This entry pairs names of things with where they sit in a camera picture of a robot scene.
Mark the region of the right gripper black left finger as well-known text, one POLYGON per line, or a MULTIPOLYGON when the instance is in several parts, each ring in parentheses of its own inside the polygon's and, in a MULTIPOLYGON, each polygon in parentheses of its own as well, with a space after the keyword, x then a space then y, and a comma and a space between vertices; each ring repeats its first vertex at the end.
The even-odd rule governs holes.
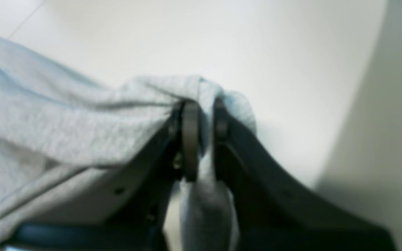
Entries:
POLYGON ((177 103, 128 163, 71 199, 22 222, 10 251, 167 251, 163 224, 176 181, 198 173, 200 107, 177 103))

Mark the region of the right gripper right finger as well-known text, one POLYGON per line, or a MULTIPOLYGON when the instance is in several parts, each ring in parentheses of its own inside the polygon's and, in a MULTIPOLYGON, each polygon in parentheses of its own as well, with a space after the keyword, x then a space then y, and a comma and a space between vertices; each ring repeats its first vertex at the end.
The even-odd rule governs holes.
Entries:
POLYGON ((311 192, 214 102, 214 169, 230 190, 238 251, 395 251, 390 233, 311 192))

